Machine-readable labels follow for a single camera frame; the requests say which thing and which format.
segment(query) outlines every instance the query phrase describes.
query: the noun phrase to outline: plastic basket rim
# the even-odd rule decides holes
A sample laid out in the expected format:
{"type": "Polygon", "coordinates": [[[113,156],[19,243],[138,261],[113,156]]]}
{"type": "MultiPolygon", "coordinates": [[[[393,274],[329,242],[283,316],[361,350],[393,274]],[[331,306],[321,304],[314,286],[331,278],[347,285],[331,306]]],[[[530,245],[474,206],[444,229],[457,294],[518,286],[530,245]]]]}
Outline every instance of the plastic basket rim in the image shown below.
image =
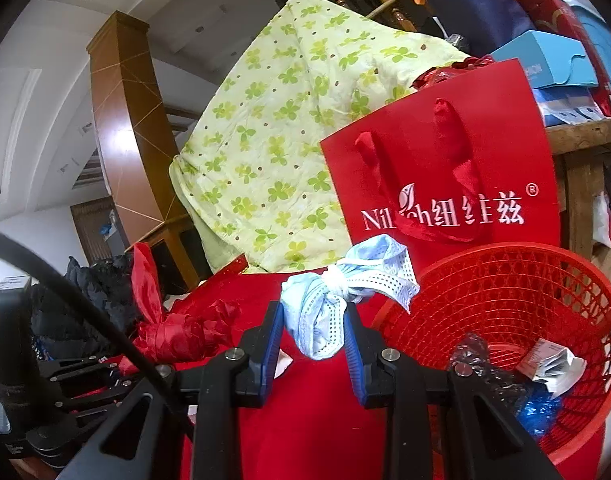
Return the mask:
{"type": "MultiPolygon", "coordinates": [[[[575,261],[575,263],[578,264],[580,269],[586,272],[592,280],[594,280],[601,286],[605,295],[607,295],[608,298],[611,300],[611,282],[597,266],[595,266],[593,263],[586,260],[585,258],[579,256],[578,254],[573,253],[572,251],[562,249],[561,247],[553,245],[540,244],[537,242],[496,242],[493,244],[486,244],[475,248],[466,249],[459,253],[446,256],[445,258],[442,258],[441,260],[429,265],[419,273],[417,280],[419,282],[419,285],[423,286],[423,279],[428,274],[434,272],[437,268],[442,267],[443,265],[452,263],[454,260],[458,260],[463,256],[472,256],[477,253],[488,253],[495,249],[508,248],[513,248],[517,250],[523,249],[526,251],[538,250],[542,252],[554,253],[559,256],[565,256],[566,258],[575,261]]],[[[383,321],[385,321],[389,317],[390,311],[391,309],[393,309],[394,306],[397,306],[396,301],[387,300],[381,307],[381,310],[377,312],[375,320],[372,323],[372,328],[378,329],[383,324],[383,321]]],[[[554,465],[560,464],[561,462],[575,454],[580,448],[582,448],[585,443],[589,439],[591,439],[591,437],[599,430],[599,428],[601,428],[601,425],[605,423],[605,420],[609,415],[610,411],[611,385],[610,390],[607,392],[607,396],[605,397],[605,401],[603,402],[599,410],[592,416],[590,421],[585,425],[585,427],[575,437],[571,438],[569,442],[561,446],[559,449],[548,453],[548,458],[551,460],[551,462],[554,465]]]]}

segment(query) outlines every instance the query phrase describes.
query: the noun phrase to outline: black cable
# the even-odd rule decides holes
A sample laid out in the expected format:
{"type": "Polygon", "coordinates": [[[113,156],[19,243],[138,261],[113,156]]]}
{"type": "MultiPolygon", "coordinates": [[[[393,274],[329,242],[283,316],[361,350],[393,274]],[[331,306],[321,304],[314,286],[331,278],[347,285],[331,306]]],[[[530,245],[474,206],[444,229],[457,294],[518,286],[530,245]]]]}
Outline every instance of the black cable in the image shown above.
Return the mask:
{"type": "Polygon", "coordinates": [[[117,329],[107,317],[95,308],[77,287],[68,282],[47,262],[28,248],[23,247],[1,233],[0,259],[36,278],[42,285],[81,314],[96,330],[114,343],[119,351],[123,352],[134,366],[139,368],[147,380],[152,383],[152,386],[159,392],[170,412],[178,418],[181,429],[192,440],[194,426],[189,421],[187,406],[177,398],[165,380],[159,375],[156,368],[154,368],[154,365],[138,351],[124,333],[117,329]]]}

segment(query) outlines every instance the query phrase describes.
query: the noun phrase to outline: wooden table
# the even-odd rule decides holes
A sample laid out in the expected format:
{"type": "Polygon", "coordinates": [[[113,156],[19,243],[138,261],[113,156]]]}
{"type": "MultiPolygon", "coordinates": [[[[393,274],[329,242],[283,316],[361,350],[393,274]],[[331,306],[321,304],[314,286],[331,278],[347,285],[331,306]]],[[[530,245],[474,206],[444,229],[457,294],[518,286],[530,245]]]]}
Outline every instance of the wooden table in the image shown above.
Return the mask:
{"type": "Polygon", "coordinates": [[[561,212],[561,244],[592,258],[592,201],[604,190],[603,161],[611,152],[611,119],[546,128],[561,212]]]}

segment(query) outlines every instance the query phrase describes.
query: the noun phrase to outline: light blue face mask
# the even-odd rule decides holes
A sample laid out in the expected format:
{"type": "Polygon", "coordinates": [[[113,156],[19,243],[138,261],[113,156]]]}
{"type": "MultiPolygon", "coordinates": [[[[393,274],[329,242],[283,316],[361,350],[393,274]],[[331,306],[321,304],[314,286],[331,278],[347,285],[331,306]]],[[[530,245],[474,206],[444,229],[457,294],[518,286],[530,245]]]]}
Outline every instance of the light blue face mask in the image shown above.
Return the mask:
{"type": "Polygon", "coordinates": [[[291,276],[282,289],[286,330],[304,355],[322,360],[343,348],[348,301],[360,303],[381,292],[410,313],[419,284],[407,248],[388,235],[378,235],[352,247],[322,275],[291,276]]]}

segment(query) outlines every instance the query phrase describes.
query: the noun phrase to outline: metal screw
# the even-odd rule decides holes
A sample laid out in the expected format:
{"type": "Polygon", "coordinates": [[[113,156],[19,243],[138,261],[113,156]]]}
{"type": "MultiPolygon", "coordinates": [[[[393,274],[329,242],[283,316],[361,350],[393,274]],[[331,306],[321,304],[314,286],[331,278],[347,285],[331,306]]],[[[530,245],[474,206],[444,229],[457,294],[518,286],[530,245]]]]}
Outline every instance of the metal screw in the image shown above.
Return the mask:
{"type": "Polygon", "coordinates": [[[399,352],[396,348],[386,348],[381,352],[381,357],[386,361],[396,361],[399,357],[401,357],[401,352],[399,352]]]}
{"type": "Polygon", "coordinates": [[[467,363],[455,364],[455,373],[460,377],[469,377],[472,375],[472,367],[467,363]]]}
{"type": "Polygon", "coordinates": [[[172,367],[170,365],[156,365],[156,371],[163,378],[169,376],[172,373],[172,367]]]}
{"type": "Polygon", "coordinates": [[[225,358],[228,361],[238,361],[244,355],[245,351],[243,350],[243,348],[238,348],[236,346],[225,351],[225,358]]]}

